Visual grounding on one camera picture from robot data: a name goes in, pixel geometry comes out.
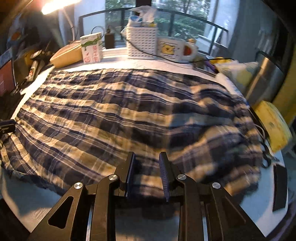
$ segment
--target monitor screen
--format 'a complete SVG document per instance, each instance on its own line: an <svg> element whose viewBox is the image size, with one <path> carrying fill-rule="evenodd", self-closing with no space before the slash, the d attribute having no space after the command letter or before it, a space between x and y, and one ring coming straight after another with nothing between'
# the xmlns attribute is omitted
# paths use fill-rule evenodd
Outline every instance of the monitor screen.
<svg viewBox="0 0 296 241"><path fill-rule="evenodd" d="M15 89L12 60L9 60L0 68L0 96L10 93Z"/></svg>

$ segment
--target black cable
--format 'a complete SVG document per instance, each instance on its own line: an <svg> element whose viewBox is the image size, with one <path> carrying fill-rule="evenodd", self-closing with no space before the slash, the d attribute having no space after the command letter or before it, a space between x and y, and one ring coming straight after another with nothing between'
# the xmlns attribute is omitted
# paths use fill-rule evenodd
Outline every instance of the black cable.
<svg viewBox="0 0 296 241"><path fill-rule="evenodd" d="M155 57L163 58L163 59L165 59L165 60L167 60L167 61L170 61L170 62L173 62L173 63L176 63L176 64L193 64L193 63L205 62L205 61L216 60L216 59L220 59L220 60L222 60L222 59L231 59L231 60L234 60L233 58L210 58L210 59L202 59L202 60L198 60L198 61L189 61L189 62L177 62L177 61L173 61L173 60L170 60L170 59L164 58L164 57L162 57L162 56L159 56L159 55L156 55L156 54L152 54L152 53L147 53L147 52L145 52L145 51L143 51L143 50L138 49L138 47L136 47L136 46L135 46L131 41L129 41L125 36L123 36L121 33L117 32L116 29L115 29L115 27L113 27L112 25L108 25L108 27L109 27L109 26L111 26L117 34L120 34L120 35L124 38L125 41L127 41L128 43L130 43L131 46L133 46L133 47L134 47L135 49L137 49L138 51L140 51L140 52L142 52L142 53L144 53L144 54L151 55L151 56L155 56Z"/></svg>
<svg viewBox="0 0 296 241"><path fill-rule="evenodd" d="M105 31L105 29L102 27L102 26L100 26L100 25L98 25L98 26L95 26L92 30L91 30L91 34L92 34L92 32L93 32L93 30L96 28L96 27L99 27L99 28L101 28L102 30L103 30L103 36L104 36L104 31Z"/></svg>
<svg viewBox="0 0 296 241"><path fill-rule="evenodd" d="M51 42L51 41L52 41L52 40L50 40L50 41L48 42L48 44L46 45L46 48L45 48L44 52L47 51L47 48L48 48L48 46L50 45L50 42Z"/></svg>
<svg viewBox="0 0 296 241"><path fill-rule="evenodd" d="M74 32L75 32L75 29L76 29L76 34L75 34L75 40L76 40L76 38L77 38L77 35L78 35L78 29L77 29L77 27L76 26L73 26L73 27L71 27L71 29L72 28L74 28Z"/></svg>

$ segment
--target light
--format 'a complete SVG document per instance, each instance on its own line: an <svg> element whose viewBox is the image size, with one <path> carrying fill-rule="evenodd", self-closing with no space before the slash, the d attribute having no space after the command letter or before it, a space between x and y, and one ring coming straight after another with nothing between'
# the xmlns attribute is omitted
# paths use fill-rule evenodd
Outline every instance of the light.
<svg viewBox="0 0 296 241"><path fill-rule="evenodd" d="M69 6L71 4L79 3L80 0L52 0L46 3L42 8L41 12L46 15L55 10L61 9L63 7Z"/></svg>

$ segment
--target cardboard box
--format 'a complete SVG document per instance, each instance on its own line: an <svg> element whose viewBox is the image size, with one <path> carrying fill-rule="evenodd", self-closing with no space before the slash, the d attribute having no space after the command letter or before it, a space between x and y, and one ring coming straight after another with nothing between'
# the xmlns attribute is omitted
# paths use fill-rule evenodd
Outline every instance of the cardboard box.
<svg viewBox="0 0 296 241"><path fill-rule="evenodd" d="M103 58L102 33L84 35L80 40L83 62L85 64L100 62Z"/></svg>

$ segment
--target pillow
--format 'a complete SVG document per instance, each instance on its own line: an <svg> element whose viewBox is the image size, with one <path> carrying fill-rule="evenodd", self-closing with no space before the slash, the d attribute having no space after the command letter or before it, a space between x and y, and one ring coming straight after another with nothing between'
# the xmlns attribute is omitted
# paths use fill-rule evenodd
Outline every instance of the pillow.
<svg viewBox="0 0 296 241"><path fill-rule="evenodd" d="M255 73L258 62L238 63L232 61L230 63L215 64L217 70L227 76L244 94Z"/></svg>

